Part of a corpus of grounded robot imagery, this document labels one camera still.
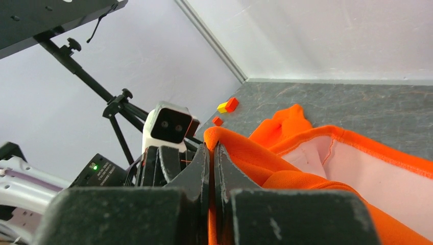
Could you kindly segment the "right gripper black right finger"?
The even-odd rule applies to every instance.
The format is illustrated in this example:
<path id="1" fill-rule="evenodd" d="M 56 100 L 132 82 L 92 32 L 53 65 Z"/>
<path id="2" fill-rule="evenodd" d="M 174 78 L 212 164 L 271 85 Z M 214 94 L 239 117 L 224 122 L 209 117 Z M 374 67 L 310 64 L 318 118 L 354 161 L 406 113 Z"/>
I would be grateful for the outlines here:
<path id="1" fill-rule="evenodd" d="M 220 244 L 380 244 L 370 215 L 353 193 L 263 189 L 214 149 Z"/>

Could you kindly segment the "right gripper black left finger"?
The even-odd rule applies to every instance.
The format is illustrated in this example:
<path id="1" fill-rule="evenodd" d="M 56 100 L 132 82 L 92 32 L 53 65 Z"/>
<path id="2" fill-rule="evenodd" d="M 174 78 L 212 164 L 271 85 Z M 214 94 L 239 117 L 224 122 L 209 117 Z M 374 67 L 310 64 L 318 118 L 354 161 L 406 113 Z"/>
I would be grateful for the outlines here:
<path id="1" fill-rule="evenodd" d="M 208 244 L 209 151 L 163 187 L 74 187 L 49 204 L 34 244 Z"/>

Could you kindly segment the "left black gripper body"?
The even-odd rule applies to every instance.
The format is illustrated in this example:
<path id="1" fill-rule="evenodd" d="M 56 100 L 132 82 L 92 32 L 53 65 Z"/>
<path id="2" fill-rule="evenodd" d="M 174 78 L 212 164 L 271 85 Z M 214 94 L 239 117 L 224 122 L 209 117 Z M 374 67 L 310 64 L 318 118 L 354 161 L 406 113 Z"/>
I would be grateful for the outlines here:
<path id="1" fill-rule="evenodd" d="M 203 185 L 203 145 L 181 152 L 170 146 L 149 146 L 134 163 L 126 186 L 200 188 Z"/>

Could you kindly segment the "orange jacket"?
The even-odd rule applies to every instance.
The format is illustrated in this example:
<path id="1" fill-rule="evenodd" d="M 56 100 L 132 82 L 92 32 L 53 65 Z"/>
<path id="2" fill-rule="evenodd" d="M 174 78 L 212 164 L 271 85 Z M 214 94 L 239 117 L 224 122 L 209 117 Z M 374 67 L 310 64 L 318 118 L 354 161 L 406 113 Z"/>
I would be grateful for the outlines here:
<path id="1" fill-rule="evenodd" d="M 295 104 L 249 137 L 223 127 L 204 132 L 265 189 L 343 190 L 357 195 L 382 244 L 432 244 L 432 161 L 336 126 L 313 127 Z"/>

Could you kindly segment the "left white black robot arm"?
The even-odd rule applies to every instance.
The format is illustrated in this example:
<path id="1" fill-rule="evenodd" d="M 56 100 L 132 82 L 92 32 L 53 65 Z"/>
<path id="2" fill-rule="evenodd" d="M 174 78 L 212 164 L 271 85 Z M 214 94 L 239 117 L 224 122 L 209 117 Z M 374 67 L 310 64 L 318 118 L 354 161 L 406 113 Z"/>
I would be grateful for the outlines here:
<path id="1" fill-rule="evenodd" d="M 70 187 L 132 186 L 139 157 L 123 169 L 101 154 L 96 154 L 74 181 L 58 178 L 31 167 L 19 145 L 1 146 L 1 241 L 28 244 L 50 201 Z"/>

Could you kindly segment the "small red block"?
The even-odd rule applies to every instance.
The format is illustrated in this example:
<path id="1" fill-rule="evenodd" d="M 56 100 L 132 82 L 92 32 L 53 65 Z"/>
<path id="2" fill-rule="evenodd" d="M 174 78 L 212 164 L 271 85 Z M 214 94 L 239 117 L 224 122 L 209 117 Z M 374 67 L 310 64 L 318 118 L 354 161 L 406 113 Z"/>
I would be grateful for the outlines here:
<path id="1" fill-rule="evenodd" d="M 219 116 L 215 116 L 215 117 L 212 119 L 212 123 L 213 123 L 215 126 L 220 127 L 220 126 L 224 123 L 224 121 L 223 121 Z"/>

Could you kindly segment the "red block on yellow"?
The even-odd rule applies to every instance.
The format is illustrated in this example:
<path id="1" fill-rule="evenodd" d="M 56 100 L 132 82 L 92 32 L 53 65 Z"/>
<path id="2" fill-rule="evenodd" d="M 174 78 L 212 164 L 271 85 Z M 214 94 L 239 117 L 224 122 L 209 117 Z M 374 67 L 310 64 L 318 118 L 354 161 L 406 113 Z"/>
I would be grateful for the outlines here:
<path id="1" fill-rule="evenodd" d="M 239 105 L 238 99 L 235 97 L 232 97 L 227 101 L 226 106 L 225 106 L 225 110 L 228 113 L 232 113 L 237 109 L 238 105 Z"/>

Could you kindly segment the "black perforated music stand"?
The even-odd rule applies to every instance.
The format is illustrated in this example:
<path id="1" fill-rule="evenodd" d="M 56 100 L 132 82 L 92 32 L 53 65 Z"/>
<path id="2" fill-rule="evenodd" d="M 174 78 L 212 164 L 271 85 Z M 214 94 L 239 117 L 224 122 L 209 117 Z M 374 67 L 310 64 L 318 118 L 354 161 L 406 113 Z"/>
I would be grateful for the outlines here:
<path id="1" fill-rule="evenodd" d="M 87 73 L 72 58 L 74 52 L 82 49 L 76 40 L 68 38 L 64 46 L 57 46 L 52 41 L 54 37 L 93 20 L 100 22 L 126 4 L 126 1 L 1 1 L 1 57 L 34 45 L 42 46 L 107 103 L 103 116 L 110 120 L 127 161 L 132 163 L 132 154 L 116 116 L 120 114 L 142 132 L 149 112 L 130 103 L 133 96 L 128 89 L 114 96 Z M 192 140 L 186 138 L 184 142 L 190 150 L 201 144 L 195 136 Z"/>

